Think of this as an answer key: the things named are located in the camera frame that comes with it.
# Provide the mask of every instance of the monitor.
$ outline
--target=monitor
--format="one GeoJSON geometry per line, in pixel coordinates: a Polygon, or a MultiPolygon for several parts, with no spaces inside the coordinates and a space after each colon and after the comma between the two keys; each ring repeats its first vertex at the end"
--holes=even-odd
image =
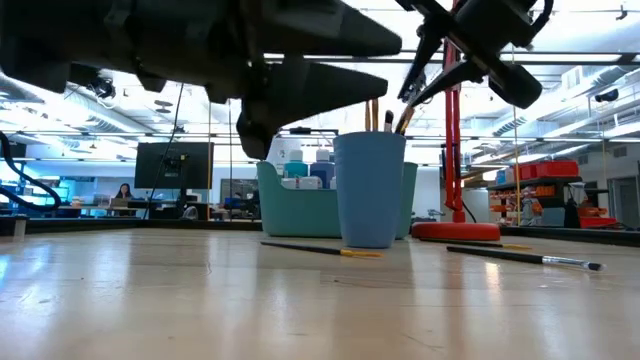
{"type": "Polygon", "coordinates": [[[167,157],[162,156],[167,143],[140,143],[136,159],[136,189],[211,189],[209,152],[213,159],[211,143],[172,143],[167,157]],[[158,168],[161,167],[158,183],[155,184],[158,168]]]}

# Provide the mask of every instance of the blue plastic cup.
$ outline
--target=blue plastic cup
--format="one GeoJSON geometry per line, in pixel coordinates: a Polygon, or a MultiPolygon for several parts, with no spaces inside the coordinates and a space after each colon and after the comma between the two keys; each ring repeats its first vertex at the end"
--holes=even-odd
{"type": "Polygon", "coordinates": [[[348,247],[386,249],[396,236],[402,202],[404,136],[359,132],[333,141],[338,214],[348,247]]]}

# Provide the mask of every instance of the woman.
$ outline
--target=woman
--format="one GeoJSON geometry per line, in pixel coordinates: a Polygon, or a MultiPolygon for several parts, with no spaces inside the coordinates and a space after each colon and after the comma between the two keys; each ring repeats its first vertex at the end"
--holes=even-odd
{"type": "MultiPolygon", "coordinates": [[[[129,186],[129,184],[127,183],[120,185],[120,191],[118,191],[116,199],[133,199],[133,195],[131,194],[131,186],[129,186]]],[[[117,216],[136,216],[135,211],[127,210],[116,211],[116,214],[117,216]]]]}

